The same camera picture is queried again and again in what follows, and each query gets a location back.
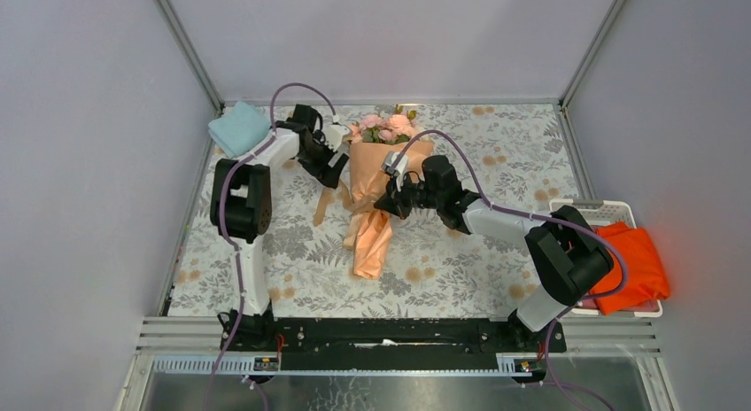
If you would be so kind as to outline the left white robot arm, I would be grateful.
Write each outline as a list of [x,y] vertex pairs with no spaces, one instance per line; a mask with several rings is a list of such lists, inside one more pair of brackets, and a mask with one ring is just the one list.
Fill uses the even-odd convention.
[[237,311],[251,317],[241,328],[241,339],[262,350],[275,337],[273,323],[257,316],[270,305],[262,245],[272,220],[271,173],[295,160],[321,185],[336,188],[349,159],[341,147],[351,131],[337,113],[327,123],[310,105],[296,105],[286,120],[272,121],[238,103],[210,122],[209,133],[228,155],[214,167],[210,221],[236,252]]

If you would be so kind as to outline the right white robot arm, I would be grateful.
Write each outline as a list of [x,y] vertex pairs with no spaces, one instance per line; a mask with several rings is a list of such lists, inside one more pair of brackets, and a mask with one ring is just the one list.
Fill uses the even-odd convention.
[[539,287],[509,315],[508,339],[529,351],[543,338],[554,318],[576,305],[614,267],[614,261],[581,213],[570,205],[546,216],[515,209],[500,210],[464,188],[445,156],[422,162],[415,182],[398,152],[387,154],[382,170],[389,176],[375,208],[405,219],[415,208],[432,209],[449,228],[466,235],[495,237],[526,247]]

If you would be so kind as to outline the peach wrapping paper sheet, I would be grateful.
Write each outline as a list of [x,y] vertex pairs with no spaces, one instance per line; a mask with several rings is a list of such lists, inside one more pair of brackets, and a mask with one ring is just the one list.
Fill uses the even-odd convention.
[[350,147],[350,193],[352,217],[344,248],[353,252],[352,272],[375,280],[385,267],[392,237],[391,215],[374,208],[385,192],[389,176],[382,164],[390,152],[398,153],[405,145],[354,143]]

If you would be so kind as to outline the beige ribbon pile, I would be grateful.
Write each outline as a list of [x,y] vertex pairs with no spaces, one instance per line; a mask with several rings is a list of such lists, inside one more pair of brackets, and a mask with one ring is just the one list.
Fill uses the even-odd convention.
[[[327,216],[327,211],[332,206],[336,208],[334,215]],[[327,219],[349,225],[352,219],[352,209],[352,193],[344,181],[339,181],[336,188],[324,187],[314,211],[313,226],[319,227]]]

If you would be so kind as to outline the pile of fake flowers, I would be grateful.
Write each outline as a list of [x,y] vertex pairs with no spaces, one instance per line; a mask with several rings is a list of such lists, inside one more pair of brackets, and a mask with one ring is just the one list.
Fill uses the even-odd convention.
[[395,105],[389,113],[372,113],[350,125],[346,142],[395,145],[410,141],[417,133],[417,111]]

